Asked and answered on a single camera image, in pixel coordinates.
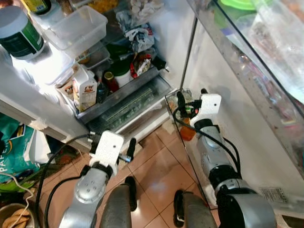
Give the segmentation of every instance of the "tile floor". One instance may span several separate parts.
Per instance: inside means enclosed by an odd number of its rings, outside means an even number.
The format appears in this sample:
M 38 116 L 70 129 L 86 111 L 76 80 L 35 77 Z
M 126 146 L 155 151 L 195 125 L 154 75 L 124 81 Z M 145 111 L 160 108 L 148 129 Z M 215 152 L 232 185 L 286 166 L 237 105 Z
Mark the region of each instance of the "tile floor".
M 110 179 L 103 203 L 98 209 L 96 227 L 99 227 L 109 194 L 129 175 L 136 179 L 138 197 L 138 207 L 131 213 L 133 228 L 174 228 L 172 216 L 175 191 L 184 189 L 201 196 L 178 133 L 169 132 L 161 126 L 148 135 L 140 142 L 143 148 L 137 153 L 134 161 Z M 83 155 L 57 174 L 47 178 L 41 197 L 41 207 L 45 207 L 54 185 L 65 178 L 79 175 L 88 162 L 89 155 Z M 55 193 L 49 210 L 49 221 L 53 221 L 53 224 L 50 224 L 51 228 L 58 227 L 63 212 L 72 201 L 76 182 L 75 180 L 63 184 Z M 213 211 L 213 214 L 218 223 L 217 212 Z

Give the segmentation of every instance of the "silver robot arm segment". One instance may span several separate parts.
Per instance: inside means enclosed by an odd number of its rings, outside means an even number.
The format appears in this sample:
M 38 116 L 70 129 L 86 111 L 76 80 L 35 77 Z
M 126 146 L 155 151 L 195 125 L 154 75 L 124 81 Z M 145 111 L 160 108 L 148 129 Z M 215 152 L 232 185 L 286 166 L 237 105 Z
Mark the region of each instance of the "silver robot arm segment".
M 72 205 L 66 209 L 59 228 L 93 228 L 96 211 L 104 197 L 108 173 L 99 168 L 91 168 L 75 186 Z
M 218 126 L 210 119 L 197 121 L 195 127 L 224 144 Z M 204 173 L 215 191 L 220 228 L 276 228 L 271 205 L 241 179 L 225 150 L 205 136 L 200 136 L 197 148 Z

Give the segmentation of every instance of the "sauce bottle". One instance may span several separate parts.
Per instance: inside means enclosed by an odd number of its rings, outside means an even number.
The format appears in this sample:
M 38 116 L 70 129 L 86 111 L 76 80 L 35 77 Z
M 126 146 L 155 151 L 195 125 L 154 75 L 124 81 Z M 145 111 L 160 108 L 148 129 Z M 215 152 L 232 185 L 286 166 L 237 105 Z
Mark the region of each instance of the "sauce bottle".
M 110 91 L 114 93 L 119 89 L 118 83 L 111 72 L 106 72 L 104 74 L 104 78 L 106 79 L 106 84 L 108 85 Z
M 183 120 L 185 124 L 190 125 L 190 118 L 186 118 Z M 193 137 L 195 136 L 196 132 L 195 130 L 192 130 L 186 126 L 182 126 L 180 130 L 181 138 L 185 141 L 191 141 Z

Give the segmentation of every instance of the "plastic bag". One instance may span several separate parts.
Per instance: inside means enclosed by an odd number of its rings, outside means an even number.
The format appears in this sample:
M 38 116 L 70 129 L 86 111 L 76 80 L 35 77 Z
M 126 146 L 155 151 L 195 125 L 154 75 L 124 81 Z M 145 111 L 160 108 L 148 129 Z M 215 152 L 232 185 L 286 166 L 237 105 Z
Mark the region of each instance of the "plastic bag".
M 18 178 L 39 170 L 36 164 L 24 160 L 24 154 L 32 143 L 34 129 L 19 124 L 18 121 L 0 114 L 0 132 L 5 149 L 0 155 L 0 172 L 10 173 Z M 10 181 L 10 177 L 0 175 L 0 183 Z
M 142 25 L 164 6 L 162 0 L 131 0 L 131 14 L 136 25 Z
M 154 45 L 153 31 L 148 24 L 126 32 L 125 36 L 132 42 L 135 53 L 145 51 Z
M 251 24 L 243 35 L 283 87 L 304 103 L 304 24 L 280 1 L 253 3 L 258 14 L 240 17 L 237 26 Z
M 123 32 L 148 23 L 164 7 L 163 0 L 131 0 L 130 8 L 116 13 Z

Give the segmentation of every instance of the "milk carton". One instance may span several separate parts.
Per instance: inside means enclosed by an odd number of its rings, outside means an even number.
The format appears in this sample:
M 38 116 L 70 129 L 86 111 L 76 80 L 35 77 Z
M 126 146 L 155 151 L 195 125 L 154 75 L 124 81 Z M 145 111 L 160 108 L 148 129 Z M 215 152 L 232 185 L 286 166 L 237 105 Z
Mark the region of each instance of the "milk carton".
M 80 112 L 83 112 L 89 107 L 95 105 L 96 93 L 97 82 L 94 79 L 94 73 L 81 67 L 73 79 L 73 96 L 75 107 Z

